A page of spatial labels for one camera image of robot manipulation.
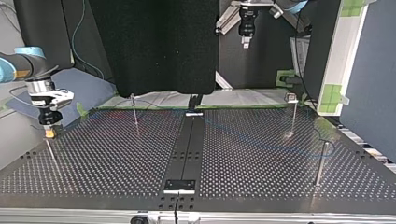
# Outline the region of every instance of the black metal strip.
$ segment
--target black metal strip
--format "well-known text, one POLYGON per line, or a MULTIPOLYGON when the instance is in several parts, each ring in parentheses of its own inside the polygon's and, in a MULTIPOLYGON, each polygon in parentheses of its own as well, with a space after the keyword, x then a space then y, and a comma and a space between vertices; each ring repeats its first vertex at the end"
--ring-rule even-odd
POLYGON ((195 181, 195 194, 180 195, 178 201, 178 210, 191 211, 194 209, 194 203, 199 197, 199 185, 202 170, 202 156, 205 135, 205 117, 194 117, 191 129, 190 142, 186 153, 186 163, 184 166, 182 180, 195 181))
MULTIPOLYGON (((163 180, 163 190, 168 180, 180 180, 185 166, 186 152, 189 147, 193 118, 184 118, 180 127, 180 135, 177 138, 173 153, 171 155, 168 168, 163 180)), ((164 194, 161 192, 161 201, 158 205, 159 210, 174 211, 177 195, 164 194)))

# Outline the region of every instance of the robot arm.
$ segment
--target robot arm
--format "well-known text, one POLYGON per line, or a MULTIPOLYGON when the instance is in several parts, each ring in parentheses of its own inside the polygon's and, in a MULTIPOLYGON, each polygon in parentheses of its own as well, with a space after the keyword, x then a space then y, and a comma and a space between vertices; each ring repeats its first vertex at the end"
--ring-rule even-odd
POLYGON ((69 105, 74 93, 55 89, 51 75, 55 72, 40 48, 18 48, 14 55, 0 53, 0 83, 25 81, 32 105, 40 111, 38 121, 46 137, 54 138, 61 126, 59 109, 69 105))
POLYGON ((242 45, 248 49, 251 38, 256 33, 254 21, 259 11, 270 7, 270 13, 278 19, 285 12, 295 14, 307 3, 307 0, 240 0, 232 1, 219 21, 216 23, 216 33, 226 35, 239 21, 239 35, 242 36, 242 45))

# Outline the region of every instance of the metal base plate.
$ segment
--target metal base plate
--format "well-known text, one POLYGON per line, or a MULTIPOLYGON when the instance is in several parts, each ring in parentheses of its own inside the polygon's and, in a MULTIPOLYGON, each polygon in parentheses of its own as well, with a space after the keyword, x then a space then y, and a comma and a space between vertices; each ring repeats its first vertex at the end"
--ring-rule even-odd
POLYGON ((0 172, 0 207, 173 210, 179 178, 196 181, 179 211, 396 215, 395 175, 310 109, 294 126, 293 108, 179 112, 92 113, 51 143, 57 161, 43 145, 0 172))

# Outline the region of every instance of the vertical rod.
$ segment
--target vertical rod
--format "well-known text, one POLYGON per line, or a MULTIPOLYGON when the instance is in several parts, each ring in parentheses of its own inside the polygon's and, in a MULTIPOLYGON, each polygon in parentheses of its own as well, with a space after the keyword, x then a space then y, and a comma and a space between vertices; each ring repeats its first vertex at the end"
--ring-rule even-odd
POLYGON ((318 172, 317 172, 317 177, 315 179, 315 186, 319 187, 320 186, 320 180, 322 178, 322 173, 323 173, 323 166, 324 166, 324 155, 326 154, 326 152, 328 151, 329 148, 329 143, 326 142, 323 144, 323 148, 321 150, 321 154, 320 154, 320 161, 319 161, 319 167, 318 167, 318 172))
POLYGON ((293 123, 291 124, 291 132, 294 132, 294 123, 296 120, 296 113, 297 113, 297 103, 294 104, 294 112, 293 112, 293 123))
POLYGON ((51 145, 50 145, 50 141, 49 141, 48 139, 46 139, 45 141, 46 141, 46 143, 47 143, 47 147, 49 148, 49 154, 50 154, 50 156, 52 157, 53 160, 55 160, 55 155, 53 154, 52 147, 51 147, 51 145))
POLYGON ((132 104, 132 108, 134 109, 134 124, 137 125, 138 122, 137 122, 137 115, 136 115, 136 108, 135 108, 136 103, 134 101, 134 94, 133 93, 131 94, 131 104, 132 104))

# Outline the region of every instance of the black metal bracket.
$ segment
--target black metal bracket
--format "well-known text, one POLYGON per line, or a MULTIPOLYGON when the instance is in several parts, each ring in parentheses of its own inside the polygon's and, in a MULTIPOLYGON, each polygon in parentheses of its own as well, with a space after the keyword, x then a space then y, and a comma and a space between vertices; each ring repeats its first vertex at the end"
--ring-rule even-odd
POLYGON ((195 180, 167 180, 164 194, 195 194, 195 180))
POLYGON ((201 104, 203 97, 204 96, 202 94, 191 95, 189 100, 189 109, 187 113, 199 113, 199 111, 197 111, 195 107, 201 104))

